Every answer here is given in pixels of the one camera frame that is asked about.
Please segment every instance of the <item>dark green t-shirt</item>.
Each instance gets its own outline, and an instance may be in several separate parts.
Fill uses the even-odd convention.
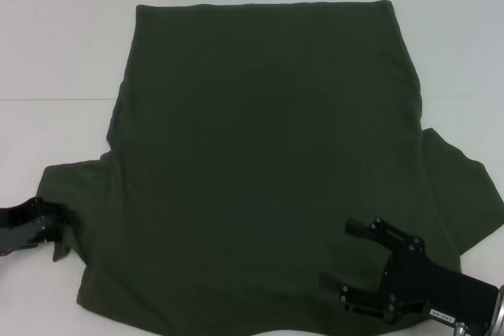
[[[394,330],[337,309],[321,271],[375,290],[381,216],[438,264],[504,221],[484,168],[422,131],[391,3],[139,6],[99,161],[46,169],[75,209],[78,302],[168,336]]]

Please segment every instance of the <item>white table surface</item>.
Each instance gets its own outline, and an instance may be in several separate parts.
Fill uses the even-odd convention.
[[[318,1],[373,0],[0,0],[0,206],[33,196],[47,165],[108,150],[137,4]],[[484,163],[504,194],[504,0],[392,1],[421,79],[424,127]],[[462,257],[464,272],[504,284],[503,250],[500,229]],[[83,263],[51,255],[44,246],[0,259],[1,335],[148,334],[77,305]],[[451,331],[430,322],[400,334]]]

